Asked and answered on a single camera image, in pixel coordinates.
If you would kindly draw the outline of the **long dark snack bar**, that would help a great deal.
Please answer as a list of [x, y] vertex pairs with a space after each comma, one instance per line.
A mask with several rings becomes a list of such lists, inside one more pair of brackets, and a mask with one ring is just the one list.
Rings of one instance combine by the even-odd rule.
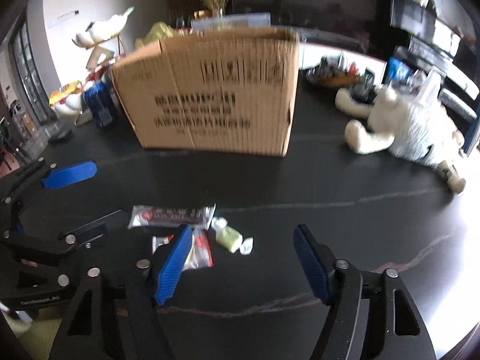
[[128, 228], [177, 228], [181, 225], [188, 225], [193, 230], [208, 230], [215, 211], [215, 205], [197, 208], [171, 208], [135, 205], [132, 210]]

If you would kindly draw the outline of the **cheese snack packet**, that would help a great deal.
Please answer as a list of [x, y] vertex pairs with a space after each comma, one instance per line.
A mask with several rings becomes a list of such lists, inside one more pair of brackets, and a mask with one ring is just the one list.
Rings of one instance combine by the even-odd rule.
[[[160, 246], [171, 242], [173, 235], [152, 236], [152, 252], [154, 253]], [[197, 270], [213, 267], [212, 252], [207, 234], [202, 229], [192, 231], [192, 245], [190, 252], [185, 260], [183, 270]]]

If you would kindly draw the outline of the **pale green candy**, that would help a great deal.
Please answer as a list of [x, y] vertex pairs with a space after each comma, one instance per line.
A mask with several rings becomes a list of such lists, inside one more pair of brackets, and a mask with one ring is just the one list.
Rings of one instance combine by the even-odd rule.
[[211, 220], [211, 229], [215, 232], [216, 242], [231, 254], [239, 252], [241, 255], [248, 255], [253, 250], [253, 238], [245, 238], [235, 228], [230, 227], [225, 218], [214, 217]]

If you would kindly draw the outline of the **black remote control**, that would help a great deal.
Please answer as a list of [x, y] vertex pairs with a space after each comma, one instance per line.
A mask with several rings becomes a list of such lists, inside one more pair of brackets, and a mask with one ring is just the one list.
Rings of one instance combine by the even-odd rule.
[[64, 129], [62, 131], [58, 131], [57, 133], [53, 134], [49, 140], [48, 143], [50, 145], [58, 145], [62, 144], [64, 142], [69, 141], [74, 135], [74, 132], [72, 129]]

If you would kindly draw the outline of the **white lower snack bowl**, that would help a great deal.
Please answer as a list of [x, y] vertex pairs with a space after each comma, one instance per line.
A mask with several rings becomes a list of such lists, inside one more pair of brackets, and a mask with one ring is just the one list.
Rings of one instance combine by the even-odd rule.
[[49, 108], [58, 118], [79, 116], [86, 110], [83, 84], [75, 80], [49, 95]]

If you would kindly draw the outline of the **white snack bowl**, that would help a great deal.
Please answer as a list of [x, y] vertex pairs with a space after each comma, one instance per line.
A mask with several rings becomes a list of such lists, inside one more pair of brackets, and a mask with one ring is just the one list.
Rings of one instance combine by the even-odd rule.
[[72, 42], [80, 48], [90, 49], [104, 41], [116, 37], [125, 28], [128, 17], [134, 12], [134, 7], [129, 7], [123, 14], [113, 15], [109, 19], [91, 22], [88, 28], [77, 33]]
[[79, 116], [86, 110], [83, 84], [75, 80], [49, 95], [49, 108], [58, 118]]

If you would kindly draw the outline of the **blue soda can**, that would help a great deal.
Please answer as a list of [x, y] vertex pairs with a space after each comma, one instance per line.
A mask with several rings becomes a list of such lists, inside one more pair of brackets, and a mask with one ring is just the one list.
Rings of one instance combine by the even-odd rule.
[[83, 97], [98, 127], [108, 128], [116, 122], [115, 104], [109, 89], [102, 81], [99, 80], [86, 89]]

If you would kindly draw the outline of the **white upper snack bowl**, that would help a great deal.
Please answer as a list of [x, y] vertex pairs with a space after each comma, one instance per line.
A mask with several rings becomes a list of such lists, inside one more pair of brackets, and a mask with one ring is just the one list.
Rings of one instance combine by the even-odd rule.
[[125, 28], [128, 17], [134, 12], [134, 7], [129, 7], [123, 14], [113, 15], [109, 19], [91, 22], [88, 28], [77, 33], [72, 42], [80, 48], [90, 49], [104, 41], [116, 37]]

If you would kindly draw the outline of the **white plush sheep toy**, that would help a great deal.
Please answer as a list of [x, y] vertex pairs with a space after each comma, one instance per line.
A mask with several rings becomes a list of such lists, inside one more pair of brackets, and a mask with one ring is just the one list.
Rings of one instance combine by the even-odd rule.
[[454, 162], [465, 143], [439, 101], [442, 77], [432, 69], [417, 94], [403, 94], [385, 85], [373, 104], [361, 104], [345, 88], [337, 91], [335, 106], [352, 116], [344, 129], [347, 146], [359, 155], [383, 150], [392, 156], [436, 170], [454, 194], [466, 186]]

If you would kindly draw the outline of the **brown cardboard box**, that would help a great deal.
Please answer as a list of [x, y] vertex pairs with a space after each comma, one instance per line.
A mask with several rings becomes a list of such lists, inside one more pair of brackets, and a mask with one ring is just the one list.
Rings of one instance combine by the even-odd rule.
[[289, 28], [231, 28], [153, 42], [115, 63], [110, 76], [146, 149], [283, 157], [299, 49]]

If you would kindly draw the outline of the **yellow mountain tissue holder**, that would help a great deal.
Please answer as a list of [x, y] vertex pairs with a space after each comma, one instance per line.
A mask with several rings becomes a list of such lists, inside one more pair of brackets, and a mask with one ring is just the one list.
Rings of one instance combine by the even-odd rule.
[[152, 25], [150, 31], [143, 38], [137, 38], [134, 42], [136, 50], [139, 50], [152, 42], [160, 41], [166, 38], [186, 36], [191, 33], [190, 30], [180, 28], [174, 29], [165, 22], [156, 22]]

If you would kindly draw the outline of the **dark tray with items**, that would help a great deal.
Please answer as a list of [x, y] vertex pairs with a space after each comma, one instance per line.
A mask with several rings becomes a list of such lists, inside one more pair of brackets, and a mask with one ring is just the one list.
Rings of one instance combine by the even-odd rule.
[[345, 67], [343, 54], [337, 57], [323, 56], [320, 63], [306, 70], [308, 83], [331, 89], [348, 89], [351, 92], [368, 93], [374, 86], [375, 75], [368, 69], [363, 73], [351, 63]]

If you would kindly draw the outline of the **blue snack bag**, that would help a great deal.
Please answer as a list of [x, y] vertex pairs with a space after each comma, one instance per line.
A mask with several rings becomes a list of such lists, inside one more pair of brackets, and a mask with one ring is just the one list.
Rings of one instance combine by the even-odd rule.
[[392, 80], [406, 83], [413, 75], [413, 70], [405, 63], [390, 57], [388, 59], [385, 71], [385, 83], [389, 84]]

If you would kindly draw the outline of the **black television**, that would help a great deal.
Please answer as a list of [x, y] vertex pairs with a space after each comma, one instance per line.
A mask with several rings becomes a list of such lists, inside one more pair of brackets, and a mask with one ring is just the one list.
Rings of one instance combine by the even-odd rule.
[[268, 13], [273, 26], [295, 27], [311, 42], [368, 51], [377, 0], [233, 0], [236, 14]]

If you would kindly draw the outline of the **black piano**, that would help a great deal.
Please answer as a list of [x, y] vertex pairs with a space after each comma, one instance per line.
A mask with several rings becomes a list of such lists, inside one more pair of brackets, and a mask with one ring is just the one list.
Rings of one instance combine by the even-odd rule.
[[440, 98], [464, 133], [469, 155], [479, 144], [479, 61], [473, 48], [418, 2], [377, 0], [369, 50], [413, 70], [439, 70]]

